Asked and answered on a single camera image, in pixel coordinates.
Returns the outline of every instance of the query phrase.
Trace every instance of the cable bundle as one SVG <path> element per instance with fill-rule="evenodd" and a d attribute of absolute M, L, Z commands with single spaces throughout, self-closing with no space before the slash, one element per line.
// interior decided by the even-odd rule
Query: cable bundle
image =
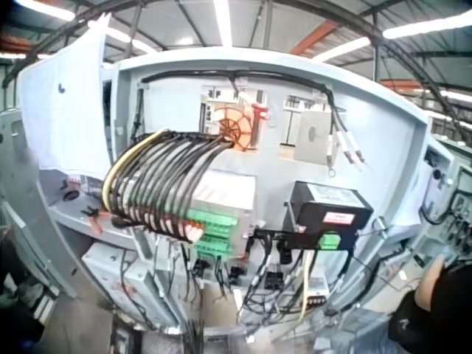
<path fill-rule="evenodd" d="M 212 161 L 232 143 L 224 136 L 167 130 L 136 141 L 108 172 L 103 205 L 128 226 L 196 242 L 204 231 L 187 216 L 192 196 Z"/>

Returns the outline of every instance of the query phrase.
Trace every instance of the black electrical box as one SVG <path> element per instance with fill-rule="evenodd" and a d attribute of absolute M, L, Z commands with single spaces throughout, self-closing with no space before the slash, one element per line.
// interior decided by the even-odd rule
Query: black electrical box
<path fill-rule="evenodd" d="M 356 191 L 296 181 L 283 230 L 288 249 L 349 250 L 373 209 Z"/>

